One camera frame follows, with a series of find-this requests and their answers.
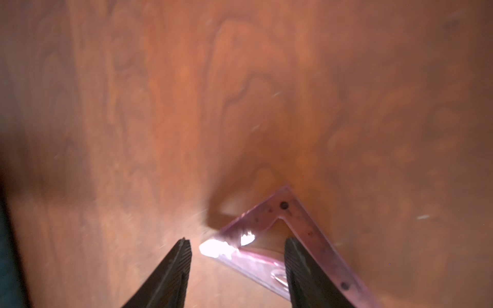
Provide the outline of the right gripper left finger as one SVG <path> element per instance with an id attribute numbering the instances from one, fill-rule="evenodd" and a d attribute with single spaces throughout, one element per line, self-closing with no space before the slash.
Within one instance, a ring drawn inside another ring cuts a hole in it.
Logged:
<path id="1" fill-rule="evenodd" d="M 123 308 L 183 308 L 191 259 L 190 240 L 178 240 Z"/>

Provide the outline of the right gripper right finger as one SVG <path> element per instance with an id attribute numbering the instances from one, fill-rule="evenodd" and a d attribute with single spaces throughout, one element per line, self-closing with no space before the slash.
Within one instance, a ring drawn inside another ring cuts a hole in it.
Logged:
<path id="1" fill-rule="evenodd" d="M 353 306 L 294 237 L 285 241 L 285 268 L 293 307 Z"/>

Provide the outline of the pink clear triangle ruler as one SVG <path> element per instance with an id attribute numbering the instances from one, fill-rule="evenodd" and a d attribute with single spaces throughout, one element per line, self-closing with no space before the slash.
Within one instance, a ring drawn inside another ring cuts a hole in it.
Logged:
<path id="1" fill-rule="evenodd" d="M 342 259 L 293 192 L 284 187 L 204 241 L 202 255 L 216 259 L 290 301 L 282 259 L 249 250 L 277 222 L 284 222 L 352 307 L 379 307 L 368 287 Z"/>

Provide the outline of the teal plastic storage box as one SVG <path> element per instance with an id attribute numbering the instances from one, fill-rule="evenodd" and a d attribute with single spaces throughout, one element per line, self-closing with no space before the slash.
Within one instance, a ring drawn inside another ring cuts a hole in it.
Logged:
<path id="1" fill-rule="evenodd" d="M 6 205 L 1 198 L 1 307 L 29 307 Z"/>

